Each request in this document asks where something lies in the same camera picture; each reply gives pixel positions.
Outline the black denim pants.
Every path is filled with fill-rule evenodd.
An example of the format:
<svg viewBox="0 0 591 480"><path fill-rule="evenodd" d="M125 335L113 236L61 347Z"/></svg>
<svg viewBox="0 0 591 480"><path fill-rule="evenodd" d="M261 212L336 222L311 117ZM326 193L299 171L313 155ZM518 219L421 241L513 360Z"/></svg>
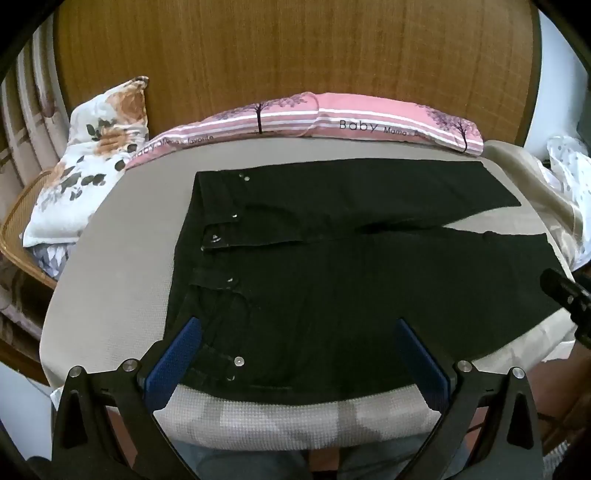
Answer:
<svg viewBox="0 0 591 480"><path fill-rule="evenodd" d="M478 161L346 159L199 172L166 321L197 319L183 383L305 405L412 379L397 324L454 360L483 358L556 309L543 234L457 230L518 199Z"/></svg>

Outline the beige satin blanket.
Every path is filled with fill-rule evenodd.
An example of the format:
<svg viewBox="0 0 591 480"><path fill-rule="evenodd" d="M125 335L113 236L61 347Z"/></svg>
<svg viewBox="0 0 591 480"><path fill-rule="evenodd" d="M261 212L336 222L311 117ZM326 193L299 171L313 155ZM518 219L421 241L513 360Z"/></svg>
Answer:
<svg viewBox="0 0 591 480"><path fill-rule="evenodd" d="M490 140L484 157L507 174L537 212L572 271L581 246L581 218L576 207L560 191L560 182L550 167L524 148Z"/></svg>

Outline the white spotted cloth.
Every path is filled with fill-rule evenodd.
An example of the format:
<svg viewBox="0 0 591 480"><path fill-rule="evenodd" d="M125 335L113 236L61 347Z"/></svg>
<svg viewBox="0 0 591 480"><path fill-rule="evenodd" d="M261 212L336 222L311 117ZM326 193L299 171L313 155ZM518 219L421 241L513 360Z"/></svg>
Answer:
<svg viewBox="0 0 591 480"><path fill-rule="evenodd" d="M574 137L554 136L547 141L550 169L560 182L560 191L581 218L581 246L576 268L590 261L590 153Z"/></svg>

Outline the grey textured mattress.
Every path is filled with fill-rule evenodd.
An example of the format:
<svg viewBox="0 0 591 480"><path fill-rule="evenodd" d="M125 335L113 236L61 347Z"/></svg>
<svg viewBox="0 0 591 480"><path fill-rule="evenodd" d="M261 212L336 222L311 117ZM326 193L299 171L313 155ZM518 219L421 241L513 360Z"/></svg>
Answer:
<svg viewBox="0 0 591 480"><path fill-rule="evenodd" d="M198 171L346 158L455 154L399 142L264 138L177 151L127 172L92 216L52 296L40 345L50 384L60 386L76 365L115 369L162 337L174 246ZM308 406L224 401L182 386L155 417L173 440L230 450L359 445L424 433L438 420L414 386Z"/></svg>

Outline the pink striped Baby pillow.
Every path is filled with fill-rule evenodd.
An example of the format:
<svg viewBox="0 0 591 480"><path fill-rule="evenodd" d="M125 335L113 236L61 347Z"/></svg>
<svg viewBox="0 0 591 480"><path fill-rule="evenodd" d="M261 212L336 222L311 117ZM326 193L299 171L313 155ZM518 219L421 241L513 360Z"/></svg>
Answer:
<svg viewBox="0 0 591 480"><path fill-rule="evenodd" d="M474 122L427 105L359 94L303 92L173 127L138 149L126 168L187 148L259 137L407 142L471 156L484 150Z"/></svg>

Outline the wicker rattan chair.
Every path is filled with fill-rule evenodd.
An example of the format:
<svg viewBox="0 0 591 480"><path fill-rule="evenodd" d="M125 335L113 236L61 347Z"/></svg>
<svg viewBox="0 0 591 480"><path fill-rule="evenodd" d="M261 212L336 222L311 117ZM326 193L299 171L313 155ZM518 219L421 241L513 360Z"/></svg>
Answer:
<svg viewBox="0 0 591 480"><path fill-rule="evenodd" d="M54 290L57 281L37 266L22 244L22 234L30 220L35 201L50 173L50 170L40 172L14 201L1 226L1 253L21 271Z"/></svg>

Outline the wooden headboard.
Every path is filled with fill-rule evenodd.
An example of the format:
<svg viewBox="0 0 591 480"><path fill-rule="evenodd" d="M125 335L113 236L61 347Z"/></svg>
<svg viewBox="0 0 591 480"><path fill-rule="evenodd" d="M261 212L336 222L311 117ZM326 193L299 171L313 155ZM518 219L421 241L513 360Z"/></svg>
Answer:
<svg viewBox="0 0 591 480"><path fill-rule="evenodd" d="M520 145L541 70L529 1L67 1L53 32L65 105L145 75L155 134L310 91L428 105Z"/></svg>

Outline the floral white orange pillow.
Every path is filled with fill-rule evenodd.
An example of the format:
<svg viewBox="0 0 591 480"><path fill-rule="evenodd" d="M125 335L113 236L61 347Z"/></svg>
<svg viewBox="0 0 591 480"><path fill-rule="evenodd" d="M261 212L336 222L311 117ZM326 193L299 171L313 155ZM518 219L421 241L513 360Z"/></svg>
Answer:
<svg viewBox="0 0 591 480"><path fill-rule="evenodd" d="M145 90L138 76L78 105L65 152L40 190L22 244L72 244L149 138Z"/></svg>

